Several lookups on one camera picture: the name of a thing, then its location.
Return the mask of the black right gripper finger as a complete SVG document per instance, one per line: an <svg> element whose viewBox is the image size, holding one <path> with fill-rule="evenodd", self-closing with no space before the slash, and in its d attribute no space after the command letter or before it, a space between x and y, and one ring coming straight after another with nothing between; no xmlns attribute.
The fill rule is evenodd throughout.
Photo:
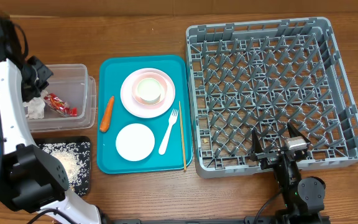
<svg viewBox="0 0 358 224"><path fill-rule="evenodd" d="M252 148L250 153L250 159L252 161L259 160L258 157L264 153L262 146L260 145L256 129L252 130Z"/></svg>
<svg viewBox="0 0 358 224"><path fill-rule="evenodd" d="M299 130L297 130L296 127L294 127L294 125L292 125L290 122L287 123L287 129L288 129L290 138L301 136L306 140L306 142L308 143L308 146L309 146L310 140L308 138L306 138L301 132L299 132Z"/></svg>

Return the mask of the red snack wrapper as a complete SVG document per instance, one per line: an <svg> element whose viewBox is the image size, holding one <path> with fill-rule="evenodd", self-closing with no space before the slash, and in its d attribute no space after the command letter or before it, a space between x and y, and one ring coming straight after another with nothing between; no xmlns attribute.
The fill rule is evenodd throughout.
<svg viewBox="0 0 358 224"><path fill-rule="evenodd" d="M53 93L46 95L44 102L62 116L75 117L78 114L77 108L72 108L66 101L61 100Z"/></svg>

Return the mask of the white paper ball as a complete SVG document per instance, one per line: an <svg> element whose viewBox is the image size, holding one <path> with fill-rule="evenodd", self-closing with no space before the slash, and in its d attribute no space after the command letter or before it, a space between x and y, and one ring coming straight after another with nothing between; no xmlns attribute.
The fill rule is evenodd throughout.
<svg viewBox="0 0 358 224"><path fill-rule="evenodd" d="M46 90L42 90L40 97L33 98L29 102L23 102L25 117L27 119L43 119L45 116L44 98L48 95Z"/></svg>

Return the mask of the orange carrot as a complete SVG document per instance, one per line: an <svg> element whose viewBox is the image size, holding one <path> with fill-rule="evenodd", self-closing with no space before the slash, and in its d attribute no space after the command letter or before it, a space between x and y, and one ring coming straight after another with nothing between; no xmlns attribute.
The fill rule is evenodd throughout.
<svg viewBox="0 0 358 224"><path fill-rule="evenodd" d="M106 105L106 108L104 110L104 114L103 114L101 123L99 125L99 130L102 133L107 132L110 127L112 111L113 111L113 107L114 107L114 101L115 101L115 97L114 96L110 97L110 99Z"/></svg>

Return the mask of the white cup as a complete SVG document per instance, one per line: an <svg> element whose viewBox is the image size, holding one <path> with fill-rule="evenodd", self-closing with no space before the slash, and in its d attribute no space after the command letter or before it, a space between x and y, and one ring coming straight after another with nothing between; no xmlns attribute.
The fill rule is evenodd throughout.
<svg viewBox="0 0 358 224"><path fill-rule="evenodd" d="M143 78L137 85L136 93L141 103L156 104L161 97L160 83L154 78Z"/></svg>

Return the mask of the small white bowl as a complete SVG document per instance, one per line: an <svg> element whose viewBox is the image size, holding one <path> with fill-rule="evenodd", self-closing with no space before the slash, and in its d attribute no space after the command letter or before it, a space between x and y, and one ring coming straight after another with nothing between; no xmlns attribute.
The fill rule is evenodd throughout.
<svg viewBox="0 0 358 224"><path fill-rule="evenodd" d="M129 124L117 134L117 152L127 161L137 162L145 159L152 153L154 146L154 134L144 124Z"/></svg>

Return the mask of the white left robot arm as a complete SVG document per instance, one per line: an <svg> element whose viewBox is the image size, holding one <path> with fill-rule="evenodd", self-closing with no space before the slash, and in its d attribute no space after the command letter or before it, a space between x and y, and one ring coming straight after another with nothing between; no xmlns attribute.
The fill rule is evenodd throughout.
<svg viewBox="0 0 358 224"><path fill-rule="evenodd" d="M109 223L109 217L68 185L62 163L41 150L23 104L40 96L52 71L29 56L24 31L0 17L0 203L60 223Z"/></svg>

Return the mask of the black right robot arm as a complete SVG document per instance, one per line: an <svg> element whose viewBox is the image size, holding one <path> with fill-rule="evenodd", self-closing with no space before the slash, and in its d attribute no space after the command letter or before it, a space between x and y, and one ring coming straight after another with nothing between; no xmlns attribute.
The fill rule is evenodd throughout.
<svg viewBox="0 0 358 224"><path fill-rule="evenodd" d="M326 184L318 177L302 178L297 162L306 159L311 141L301 134L291 123L287 123L290 135L285 145L276 152L265 152L259 143L256 130L252 130L250 159L260 164L262 170L272 169L279 192L267 200L254 217L244 221L252 223L329 223L323 217ZM279 195L283 197L285 208L274 216L262 216L265 207Z"/></svg>

